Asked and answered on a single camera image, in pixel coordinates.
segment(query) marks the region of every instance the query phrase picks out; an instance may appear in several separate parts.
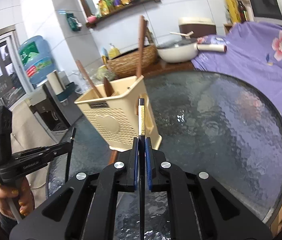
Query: beige plastic utensil holder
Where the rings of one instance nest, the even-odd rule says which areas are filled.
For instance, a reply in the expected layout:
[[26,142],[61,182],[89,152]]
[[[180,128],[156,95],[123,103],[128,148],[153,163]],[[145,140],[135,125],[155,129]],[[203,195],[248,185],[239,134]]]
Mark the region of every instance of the beige plastic utensil holder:
[[90,89],[75,101],[112,150],[130,150],[133,138],[138,137],[139,98],[145,99],[145,136],[151,138],[153,149],[160,146],[162,137],[158,133],[143,78],[132,76],[111,81],[114,89],[111,97],[106,96],[103,84],[97,85],[102,98],[97,98]]

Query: blue gripper pad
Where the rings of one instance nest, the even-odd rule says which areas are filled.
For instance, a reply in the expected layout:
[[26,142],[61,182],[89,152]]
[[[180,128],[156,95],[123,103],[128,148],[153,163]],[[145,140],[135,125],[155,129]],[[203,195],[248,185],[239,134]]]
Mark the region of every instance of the blue gripper pad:
[[135,159],[134,159],[134,190],[138,187],[138,160],[139,160],[139,139],[137,139],[135,148]]
[[148,138],[145,139],[146,175],[147,175],[147,178],[148,178],[149,190],[152,190],[152,169],[151,169],[149,145],[151,145],[151,141],[150,141],[150,138],[148,137]]

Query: silver screw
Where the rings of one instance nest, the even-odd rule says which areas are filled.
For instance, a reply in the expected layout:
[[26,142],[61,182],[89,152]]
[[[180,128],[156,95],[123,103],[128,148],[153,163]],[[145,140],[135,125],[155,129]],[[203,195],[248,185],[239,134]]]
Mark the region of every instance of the silver screw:
[[201,172],[199,173],[199,177],[200,177],[201,179],[207,179],[207,178],[209,177],[209,174],[207,174],[205,171],[201,171]]
[[116,162],[114,164],[114,167],[116,167],[117,169],[123,168],[124,167],[124,163],[123,162]]
[[77,175],[76,175],[76,178],[78,180],[83,180],[86,178],[86,174],[84,172],[79,172]]
[[163,163],[161,163],[161,167],[162,167],[162,168],[165,168],[165,169],[170,168],[170,167],[171,167],[171,163],[169,163],[169,162],[163,162]]

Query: glass table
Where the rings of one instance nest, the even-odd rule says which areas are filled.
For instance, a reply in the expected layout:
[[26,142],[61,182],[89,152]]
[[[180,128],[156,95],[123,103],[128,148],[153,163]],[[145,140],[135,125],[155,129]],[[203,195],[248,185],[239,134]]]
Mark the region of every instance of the glass table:
[[[217,73],[175,72],[145,84],[167,160],[186,172],[208,172],[270,225],[282,205],[282,119],[273,104]],[[106,142],[85,117],[76,127],[70,176],[100,172],[110,157]],[[48,195],[63,184],[65,163],[66,156],[52,161]],[[166,193],[147,190],[145,203],[145,239],[170,239]],[[119,193],[116,206],[114,239],[138,238],[138,192]]]

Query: gold band on chopstick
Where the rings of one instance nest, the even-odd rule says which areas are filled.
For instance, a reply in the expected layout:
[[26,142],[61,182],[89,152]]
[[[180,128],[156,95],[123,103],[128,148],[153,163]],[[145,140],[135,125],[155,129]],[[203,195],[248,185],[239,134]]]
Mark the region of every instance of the gold band on chopstick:
[[145,135],[145,108],[139,106],[139,135]]

